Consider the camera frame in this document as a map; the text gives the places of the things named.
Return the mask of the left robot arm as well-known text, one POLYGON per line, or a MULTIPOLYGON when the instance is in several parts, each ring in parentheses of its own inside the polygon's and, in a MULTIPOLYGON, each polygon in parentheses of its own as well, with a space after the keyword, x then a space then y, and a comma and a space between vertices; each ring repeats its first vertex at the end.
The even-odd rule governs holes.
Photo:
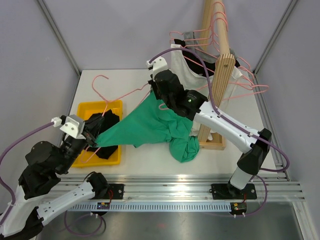
POLYGON ((72 164, 87 146, 95 145, 104 117, 91 116, 83 120, 76 115, 54 117, 31 132, 20 137, 1 154, 6 154, 18 143, 48 127, 59 128, 67 135, 61 146, 48 141, 36 143, 25 156, 27 167, 18 179, 16 190, 3 180, 0 184, 10 193, 11 201, 0 216, 2 240, 30 240, 38 235, 54 218, 74 205, 92 198, 107 196, 109 183, 100 172, 93 172, 74 190, 43 203, 43 199, 69 172, 72 164))

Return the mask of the green tank top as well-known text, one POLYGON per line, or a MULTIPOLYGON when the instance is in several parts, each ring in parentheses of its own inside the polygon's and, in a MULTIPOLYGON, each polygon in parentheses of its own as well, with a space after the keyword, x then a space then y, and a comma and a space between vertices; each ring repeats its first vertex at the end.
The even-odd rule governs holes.
POLYGON ((151 92, 129 115, 100 133, 96 146, 132 145, 138 148, 144 144, 168 143, 175 160, 180 163, 192 161, 200 150, 197 137, 190 135, 193 122, 171 109, 159 109, 163 103, 151 92))

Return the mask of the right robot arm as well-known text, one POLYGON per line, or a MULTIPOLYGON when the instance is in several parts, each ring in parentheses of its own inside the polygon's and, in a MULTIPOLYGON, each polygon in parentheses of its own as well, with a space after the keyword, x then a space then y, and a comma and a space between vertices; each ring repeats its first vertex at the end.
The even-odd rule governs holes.
POLYGON ((178 76, 168 69, 153 73, 148 83, 156 99, 162 100, 178 116, 209 127, 241 151, 237 167, 222 187, 220 196, 222 199, 248 197, 250 192, 245 188, 250 179, 258 174, 270 151, 268 142, 272 133, 266 128, 260 131, 249 128, 218 108, 213 108, 208 98, 200 92, 184 89, 178 76))

